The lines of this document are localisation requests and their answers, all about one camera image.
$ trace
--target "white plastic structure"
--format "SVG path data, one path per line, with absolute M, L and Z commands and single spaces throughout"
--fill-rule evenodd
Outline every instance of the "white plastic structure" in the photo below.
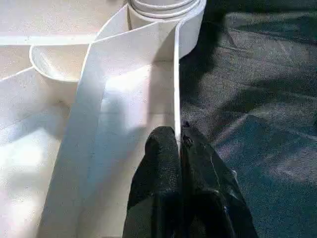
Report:
M 121 237 L 149 133 L 167 125 L 180 140 L 178 61 L 197 43 L 206 0 L 72 4 L 80 21 L 105 20 L 98 34 L 74 16 L 85 34 L 59 35 L 61 21 L 41 41 L 32 19 L 9 24 L 28 34 L 25 46 L 0 46 L 1 237 Z

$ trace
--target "cylindrical container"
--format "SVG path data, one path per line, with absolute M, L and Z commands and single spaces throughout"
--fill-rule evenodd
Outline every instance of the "cylindrical container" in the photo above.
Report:
M 200 0 L 131 0 L 131 5 L 143 16 L 167 19 L 188 13 L 199 2 Z

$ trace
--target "dark gray fabric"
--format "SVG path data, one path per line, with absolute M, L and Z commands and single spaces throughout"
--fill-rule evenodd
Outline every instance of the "dark gray fabric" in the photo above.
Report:
M 210 8 L 180 62 L 182 119 L 237 171 L 259 237 L 315 238 L 317 14 Z

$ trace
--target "black fabric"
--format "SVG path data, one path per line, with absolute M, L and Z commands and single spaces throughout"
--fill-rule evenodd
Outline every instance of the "black fabric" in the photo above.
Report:
M 198 238 L 257 238 L 252 216 L 240 192 L 235 173 L 210 146 L 205 137 L 188 123 L 182 127 L 181 161 L 184 191 L 189 194 L 186 227 Z
M 317 237 L 316 43 L 316 12 L 224 14 L 209 1 L 180 61 L 182 119 L 237 171 L 261 238 Z
M 131 184 L 124 238 L 167 238 L 180 233 L 181 167 L 174 131 L 154 129 Z

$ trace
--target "white plastic panel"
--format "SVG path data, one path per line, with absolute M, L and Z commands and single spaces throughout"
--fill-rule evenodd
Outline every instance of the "white plastic panel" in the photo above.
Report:
M 87 41 L 125 0 L 5 0 L 0 1 L 0 44 L 56 40 Z

